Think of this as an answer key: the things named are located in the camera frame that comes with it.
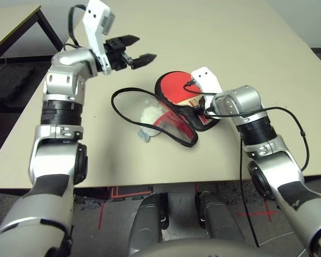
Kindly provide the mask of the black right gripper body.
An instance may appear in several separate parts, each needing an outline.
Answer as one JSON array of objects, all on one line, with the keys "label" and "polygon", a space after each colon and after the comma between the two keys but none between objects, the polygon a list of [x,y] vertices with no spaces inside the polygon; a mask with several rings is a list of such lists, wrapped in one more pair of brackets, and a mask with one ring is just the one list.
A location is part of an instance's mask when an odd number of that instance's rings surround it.
[{"label": "black right gripper body", "polygon": [[200,99],[200,106],[202,107],[202,112],[214,112],[214,107],[212,107],[212,100],[214,95],[202,95]]}]

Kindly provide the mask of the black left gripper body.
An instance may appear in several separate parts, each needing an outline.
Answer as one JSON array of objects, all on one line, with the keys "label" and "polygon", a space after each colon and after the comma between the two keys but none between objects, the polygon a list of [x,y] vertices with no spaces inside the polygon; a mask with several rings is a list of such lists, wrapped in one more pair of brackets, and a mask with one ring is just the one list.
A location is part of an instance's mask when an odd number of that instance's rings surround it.
[{"label": "black left gripper body", "polygon": [[132,65],[132,59],[125,53],[126,47],[119,46],[118,37],[106,40],[104,49],[111,68],[119,71]]}]

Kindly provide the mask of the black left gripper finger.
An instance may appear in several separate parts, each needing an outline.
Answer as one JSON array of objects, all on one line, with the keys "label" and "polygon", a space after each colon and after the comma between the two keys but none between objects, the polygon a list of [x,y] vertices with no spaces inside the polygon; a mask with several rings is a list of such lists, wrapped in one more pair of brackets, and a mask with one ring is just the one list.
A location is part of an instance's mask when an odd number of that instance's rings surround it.
[{"label": "black left gripper finger", "polygon": [[120,47],[128,47],[137,42],[140,38],[134,35],[124,35],[118,37]]},{"label": "black left gripper finger", "polygon": [[143,66],[146,66],[149,63],[151,63],[156,57],[157,57],[157,55],[155,55],[155,54],[141,55],[141,56],[139,56],[139,58],[133,59],[132,69],[135,70],[135,69],[141,68]]}]

